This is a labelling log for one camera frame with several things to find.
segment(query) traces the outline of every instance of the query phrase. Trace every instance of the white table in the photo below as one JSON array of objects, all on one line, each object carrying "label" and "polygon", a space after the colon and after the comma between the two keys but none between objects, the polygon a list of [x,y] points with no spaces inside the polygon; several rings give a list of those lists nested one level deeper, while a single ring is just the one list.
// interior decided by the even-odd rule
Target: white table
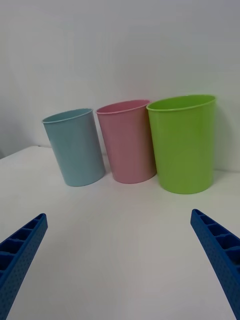
[{"label": "white table", "polygon": [[240,236],[239,195],[239,173],[178,195],[156,176],[129,185],[110,172],[69,187],[50,148],[2,159],[0,241],[48,220],[8,320],[234,320],[190,217],[198,208]]}]

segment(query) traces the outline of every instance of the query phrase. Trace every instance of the plastic cup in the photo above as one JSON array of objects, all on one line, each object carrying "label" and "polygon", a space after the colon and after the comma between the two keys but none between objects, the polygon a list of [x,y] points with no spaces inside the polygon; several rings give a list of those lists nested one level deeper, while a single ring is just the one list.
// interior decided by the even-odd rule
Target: plastic cup
[{"label": "plastic cup", "polygon": [[157,175],[173,193],[194,194],[213,182],[216,97],[187,95],[147,106]]},{"label": "plastic cup", "polygon": [[149,102],[124,101],[96,112],[113,178],[123,184],[140,183],[156,174]]},{"label": "plastic cup", "polygon": [[105,174],[92,109],[77,109],[45,118],[46,133],[68,186],[92,184]]}]

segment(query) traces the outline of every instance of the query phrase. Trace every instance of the blue plastic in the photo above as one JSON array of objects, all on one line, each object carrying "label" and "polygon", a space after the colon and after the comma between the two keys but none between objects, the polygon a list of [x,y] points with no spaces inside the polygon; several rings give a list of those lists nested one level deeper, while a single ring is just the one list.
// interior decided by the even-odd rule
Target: blue plastic
[{"label": "blue plastic", "polygon": [[47,228],[42,213],[0,243],[0,320],[6,320]]},{"label": "blue plastic", "polygon": [[105,175],[93,109],[58,113],[42,123],[67,185],[90,185]]},{"label": "blue plastic", "polygon": [[209,216],[192,210],[193,227],[237,320],[240,320],[240,239]]}]

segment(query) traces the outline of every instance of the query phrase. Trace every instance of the green cup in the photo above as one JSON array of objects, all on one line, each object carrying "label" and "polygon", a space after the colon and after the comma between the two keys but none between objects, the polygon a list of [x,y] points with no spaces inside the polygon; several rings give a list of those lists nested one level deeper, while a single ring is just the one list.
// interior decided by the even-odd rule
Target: green cup
[{"label": "green cup", "polygon": [[213,183],[213,95],[186,95],[147,106],[160,185],[176,194],[195,194]]}]

